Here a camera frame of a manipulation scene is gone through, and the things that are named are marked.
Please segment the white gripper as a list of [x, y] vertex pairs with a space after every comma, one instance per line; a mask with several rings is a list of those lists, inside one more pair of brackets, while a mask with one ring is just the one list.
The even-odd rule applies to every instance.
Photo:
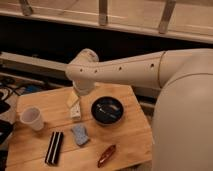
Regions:
[[95, 88], [95, 85], [93, 82], [90, 81], [77, 80], [73, 82], [73, 88], [75, 89], [76, 92], [72, 91], [69, 94], [67, 100], [68, 107], [72, 107], [79, 100], [78, 95], [80, 96], [88, 95]]

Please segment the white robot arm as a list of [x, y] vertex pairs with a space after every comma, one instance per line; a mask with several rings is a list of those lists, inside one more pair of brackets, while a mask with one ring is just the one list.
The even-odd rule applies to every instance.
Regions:
[[168, 50], [101, 62], [84, 49], [66, 76], [86, 95], [96, 82], [160, 91], [152, 121], [152, 171], [213, 171], [213, 49]]

